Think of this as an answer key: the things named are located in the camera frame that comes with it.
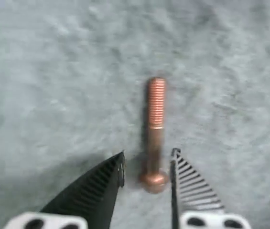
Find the copper bolt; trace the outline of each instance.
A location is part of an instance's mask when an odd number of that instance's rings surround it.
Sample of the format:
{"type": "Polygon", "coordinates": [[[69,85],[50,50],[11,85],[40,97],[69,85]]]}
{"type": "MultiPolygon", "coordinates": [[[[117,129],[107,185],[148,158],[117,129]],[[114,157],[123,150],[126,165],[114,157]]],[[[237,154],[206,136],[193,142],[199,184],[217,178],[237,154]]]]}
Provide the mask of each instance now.
{"type": "Polygon", "coordinates": [[[163,78],[150,81],[147,164],[140,179],[151,193],[162,192],[168,182],[167,174],[161,170],[165,89],[163,78]]]}

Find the carpet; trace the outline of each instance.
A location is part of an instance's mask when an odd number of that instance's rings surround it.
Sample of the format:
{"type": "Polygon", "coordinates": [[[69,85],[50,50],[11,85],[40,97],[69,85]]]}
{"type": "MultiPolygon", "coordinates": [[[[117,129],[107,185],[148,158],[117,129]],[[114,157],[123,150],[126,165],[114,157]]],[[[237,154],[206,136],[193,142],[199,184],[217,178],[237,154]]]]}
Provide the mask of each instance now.
{"type": "Polygon", "coordinates": [[[270,228],[270,0],[0,0],[0,228],[125,150],[111,228],[168,229],[147,194],[144,91],[168,82],[173,147],[228,211],[270,228]]]}

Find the hole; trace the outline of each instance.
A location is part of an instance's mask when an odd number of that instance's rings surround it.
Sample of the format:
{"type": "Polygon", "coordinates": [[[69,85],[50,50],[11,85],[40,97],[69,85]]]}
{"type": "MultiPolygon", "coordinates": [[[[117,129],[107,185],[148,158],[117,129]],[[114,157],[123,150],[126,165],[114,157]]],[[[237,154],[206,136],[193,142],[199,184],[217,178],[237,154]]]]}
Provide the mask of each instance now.
{"type": "Polygon", "coordinates": [[[62,229],[79,229],[79,226],[76,224],[68,224],[64,226],[62,229]]]}
{"type": "Polygon", "coordinates": [[[242,224],[240,224],[239,222],[232,220],[232,219],[226,220],[224,222],[224,226],[226,228],[238,228],[238,229],[243,228],[242,224]]]}
{"type": "Polygon", "coordinates": [[[33,219],[31,221],[29,221],[26,225],[25,225],[25,229],[41,229],[43,228],[44,222],[41,219],[33,219]]]}
{"type": "Polygon", "coordinates": [[[189,218],[187,224],[190,226],[197,226],[197,227],[205,226],[205,222],[202,219],[196,217],[189,218]]]}

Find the threaded shank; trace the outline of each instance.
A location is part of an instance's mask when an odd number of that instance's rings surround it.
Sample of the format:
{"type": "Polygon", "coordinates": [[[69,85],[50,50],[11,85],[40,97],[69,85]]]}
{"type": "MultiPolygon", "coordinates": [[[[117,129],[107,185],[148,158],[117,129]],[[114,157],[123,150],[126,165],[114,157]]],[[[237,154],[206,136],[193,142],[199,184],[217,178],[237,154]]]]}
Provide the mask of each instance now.
{"type": "Polygon", "coordinates": [[[152,129],[163,128],[165,80],[153,78],[149,85],[149,127],[152,129]]]}

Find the bolt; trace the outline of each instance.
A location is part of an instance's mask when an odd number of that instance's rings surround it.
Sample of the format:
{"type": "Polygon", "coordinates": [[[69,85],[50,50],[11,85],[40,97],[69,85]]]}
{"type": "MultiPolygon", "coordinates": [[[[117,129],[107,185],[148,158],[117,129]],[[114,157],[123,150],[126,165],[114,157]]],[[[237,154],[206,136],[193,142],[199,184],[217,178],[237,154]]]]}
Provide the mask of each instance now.
{"type": "Polygon", "coordinates": [[[149,83],[147,162],[140,180],[151,193],[162,192],[169,180],[168,175],[161,170],[165,89],[163,78],[155,77],[149,83]]]}

